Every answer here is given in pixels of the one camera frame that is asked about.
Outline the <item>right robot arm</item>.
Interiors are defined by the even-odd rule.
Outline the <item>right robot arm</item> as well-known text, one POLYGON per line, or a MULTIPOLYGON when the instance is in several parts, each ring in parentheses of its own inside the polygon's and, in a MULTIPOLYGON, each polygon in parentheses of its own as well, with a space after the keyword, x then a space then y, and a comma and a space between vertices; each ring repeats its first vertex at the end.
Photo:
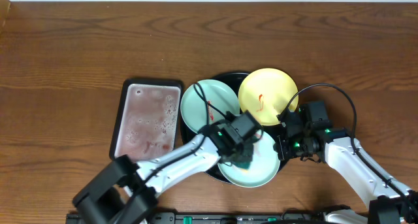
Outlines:
POLYGON ((280 160, 325 163, 339 173, 368 209, 367 216, 346 206, 321 212, 322 223, 416 223, 417 192, 386 172, 351 131, 335 128, 323 106, 303 105, 278 115, 281 133, 274 149, 280 160))

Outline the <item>light blue plate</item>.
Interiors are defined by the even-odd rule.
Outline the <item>light blue plate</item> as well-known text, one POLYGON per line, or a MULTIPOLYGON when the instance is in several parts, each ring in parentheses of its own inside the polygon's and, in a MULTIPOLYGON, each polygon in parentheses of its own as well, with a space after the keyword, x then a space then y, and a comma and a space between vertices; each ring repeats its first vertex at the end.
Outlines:
MULTIPOLYGON (((240 113, 238 97, 227 84, 211 79, 200 80, 198 83, 204 91, 206 100, 222 113, 226 114, 227 111, 234 115, 240 113)), ((208 109, 210 124, 224 119, 219 112, 204 104, 193 86, 188 87, 182 97, 180 112, 183 121, 194 133, 206 125, 205 108, 208 109)))
POLYGON ((259 187, 271 181, 279 171, 280 160, 273 149, 274 139, 261 130, 255 135, 258 136, 258 142, 255 143, 255 155, 249 169, 217 164, 222 175, 234 185, 247 188, 259 187))

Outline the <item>light blue plate front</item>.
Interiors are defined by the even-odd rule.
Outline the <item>light blue plate front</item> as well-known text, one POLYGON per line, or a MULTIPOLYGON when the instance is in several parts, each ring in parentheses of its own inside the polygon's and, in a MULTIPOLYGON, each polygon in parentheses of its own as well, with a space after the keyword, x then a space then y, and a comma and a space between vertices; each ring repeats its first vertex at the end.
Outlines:
POLYGON ((261 130, 255 135, 258 136, 258 142, 255 143, 255 155, 249 169, 217 164, 222 175, 234 185, 247 188, 259 187, 271 181, 279 171, 280 160, 273 149, 274 139, 261 130))

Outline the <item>yellow plate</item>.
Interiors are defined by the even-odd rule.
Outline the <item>yellow plate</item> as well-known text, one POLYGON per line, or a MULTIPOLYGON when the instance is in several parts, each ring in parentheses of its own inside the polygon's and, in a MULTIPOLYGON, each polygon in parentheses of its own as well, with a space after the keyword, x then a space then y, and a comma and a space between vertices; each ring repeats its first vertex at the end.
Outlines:
POLYGON ((250 73, 238 90, 238 101, 243 112, 248 111, 264 126, 279 124, 277 115, 286 106, 295 111, 298 105, 295 81, 285 72, 264 68, 250 73))

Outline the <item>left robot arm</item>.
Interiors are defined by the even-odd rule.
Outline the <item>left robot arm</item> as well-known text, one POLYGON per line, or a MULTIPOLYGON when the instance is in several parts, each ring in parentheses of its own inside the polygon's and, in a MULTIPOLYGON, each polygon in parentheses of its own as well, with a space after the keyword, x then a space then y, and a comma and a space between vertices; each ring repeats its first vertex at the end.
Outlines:
POLYGON ((134 163, 121 156, 82 188, 72 203, 85 223, 140 223, 172 186, 209 170, 222 157, 245 154, 240 146, 259 130, 259 125, 205 125, 187 144, 157 159, 134 163))

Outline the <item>green yellow sponge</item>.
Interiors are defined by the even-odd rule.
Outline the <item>green yellow sponge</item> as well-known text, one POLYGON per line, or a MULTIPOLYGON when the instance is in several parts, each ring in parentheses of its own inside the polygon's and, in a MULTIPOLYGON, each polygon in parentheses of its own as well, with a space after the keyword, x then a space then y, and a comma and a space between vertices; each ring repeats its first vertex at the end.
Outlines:
POLYGON ((254 144, 243 144, 242 147, 234 154, 232 163, 238 168, 249 169, 255 155, 254 144))

